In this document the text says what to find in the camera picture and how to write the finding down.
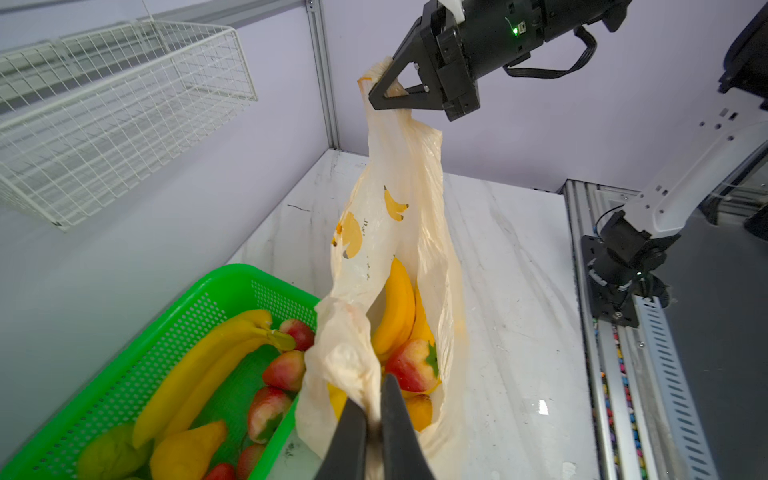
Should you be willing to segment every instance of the green basket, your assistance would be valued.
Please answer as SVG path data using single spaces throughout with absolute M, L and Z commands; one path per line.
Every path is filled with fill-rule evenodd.
M 289 318 L 317 327 L 319 299 L 254 266 L 234 264 L 208 273 L 159 319 L 139 335 L 72 399 L 0 472 L 0 480 L 77 478 L 77 460 L 94 438 L 116 425 L 134 422 L 165 376 L 212 328 L 246 310 L 272 313 L 273 328 Z M 247 356 L 219 387 L 193 427 L 214 420 L 227 422 L 229 435 L 211 466 L 237 464 L 247 440 L 247 413 L 261 374 L 277 357 L 272 346 Z M 275 431 L 250 480 L 266 478 L 280 455 L 296 419 L 296 401 Z M 148 468 L 139 471 L 149 480 Z

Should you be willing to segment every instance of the table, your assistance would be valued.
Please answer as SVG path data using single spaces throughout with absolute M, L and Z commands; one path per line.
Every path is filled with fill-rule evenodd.
M 327 151 L 229 263 L 325 296 L 330 239 L 367 161 Z M 446 174 L 445 215 L 470 337 L 463 477 L 599 478 L 564 198 Z M 294 433 L 271 477 L 318 464 Z

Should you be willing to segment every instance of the apple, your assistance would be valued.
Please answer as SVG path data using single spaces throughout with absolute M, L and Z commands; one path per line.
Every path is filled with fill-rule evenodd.
M 269 386 L 288 392 L 298 392 L 301 390 L 304 372 L 306 372 L 304 352 L 291 350 L 273 360 L 261 374 L 261 379 Z
M 283 390 L 273 386 L 265 386 L 256 392 L 248 410 L 248 438 L 251 442 L 267 443 L 288 413 L 291 402 Z
M 428 392 L 437 386 L 439 369 L 437 350 L 424 339 L 410 339 L 399 346 L 384 365 L 384 374 L 392 373 L 407 392 Z
M 296 340 L 296 349 L 302 352 L 315 344 L 315 333 L 301 320 L 288 319 L 282 322 L 280 332 L 291 335 Z
M 235 468 L 228 463 L 220 463 L 208 473 L 205 480 L 235 480 Z
M 264 453 L 264 445 L 255 443 L 243 450 L 240 458 L 237 459 L 237 480 L 248 480 L 250 473 L 256 468 L 256 464 L 261 460 Z

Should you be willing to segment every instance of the plastic bag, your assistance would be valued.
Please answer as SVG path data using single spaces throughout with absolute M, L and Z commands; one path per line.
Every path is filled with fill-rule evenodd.
M 333 289 L 316 307 L 317 336 L 306 352 L 296 427 L 299 437 L 323 458 L 336 430 L 326 384 L 330 382 L 366 410 L 369 437 L 379 437 L 382 370 L 371 346 L 371 332 L 377 325 L 366 313 L 382 291 L 396 256 L 412 284 L 418 282 L 436 338 L 442 380 L 430 395 L 432 424 L 417 434 L 419 444 L 436 478 L 458 478 L 466 450 L 463 397 L 468 337 L 462 272 L 445 221 L 442 132 L 413 120 L 410 110 L 373 110 L 368 93 L 391 61 L 388 58 L 358 80 L 368 120 L 370 162 L 334 233 Z M 388 94 L 405 94 L 405 90 L 396 82 Z M 402 220 L 389 216 L 385 189 L 397 202 L 408 204 Z M 383 478 L 380 447 L 369 444 L 367 452 L 366 478 Z

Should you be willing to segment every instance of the metal bracket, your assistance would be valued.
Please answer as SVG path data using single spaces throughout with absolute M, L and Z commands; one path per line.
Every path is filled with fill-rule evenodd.
M 598 320 L 605 320 L 614 325 L 637 327 L 637 314 L 630 300 L 631 293 L 629 291 L 610 292 L 589 278 L 591 262 L 604 250 L 605 245 L 599 239 L 588 235 L 581 238 L 581 258 L 584 262 L 584 271 L 587 273 L 589 310 L 592 312 L 592 316 Z

